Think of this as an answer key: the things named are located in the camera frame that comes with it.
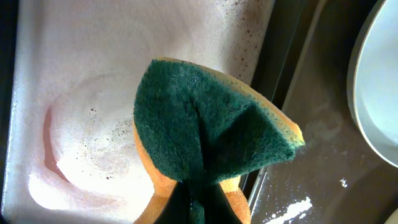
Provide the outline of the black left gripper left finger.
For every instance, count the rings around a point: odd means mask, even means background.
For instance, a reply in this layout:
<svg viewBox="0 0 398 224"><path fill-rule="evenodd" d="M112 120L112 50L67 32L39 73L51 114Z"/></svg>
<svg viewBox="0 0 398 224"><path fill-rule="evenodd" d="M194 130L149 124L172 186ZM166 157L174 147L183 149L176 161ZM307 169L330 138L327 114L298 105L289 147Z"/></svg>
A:
<svg viewBox="0 0 398 224"><path fill-rule="evenodd" d="M189 224L191 201L187 186L178 182L154 224Z"/></svg>

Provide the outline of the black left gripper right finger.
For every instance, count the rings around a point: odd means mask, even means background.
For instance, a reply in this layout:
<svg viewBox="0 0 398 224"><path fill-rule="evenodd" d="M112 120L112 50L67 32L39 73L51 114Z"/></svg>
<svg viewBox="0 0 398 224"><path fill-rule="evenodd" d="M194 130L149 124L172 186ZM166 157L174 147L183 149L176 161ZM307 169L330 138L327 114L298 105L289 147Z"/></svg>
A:
<svg viewBox="0 0 398 224"><path fill-rule="evenodd" d="M203 207L206 224L242 224L220 184L209 185L203 189Z"/></svg>

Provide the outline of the green and yellow sponge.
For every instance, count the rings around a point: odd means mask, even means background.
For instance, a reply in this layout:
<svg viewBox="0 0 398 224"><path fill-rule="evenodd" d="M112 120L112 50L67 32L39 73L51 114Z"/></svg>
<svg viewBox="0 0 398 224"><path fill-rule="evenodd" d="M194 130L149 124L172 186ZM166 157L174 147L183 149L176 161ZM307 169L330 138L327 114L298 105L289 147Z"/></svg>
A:
<svg viewBox="0 0 398 224"><path fill-rule="evenodd" d="M137 88L133 135L154 193L137 219L154 223L178 182L190 223L205 223L203 189L220 184L242 223L251 221L242 175L289 161L305 144L299 126L242 81L173 58L151 61Z"/></svg>

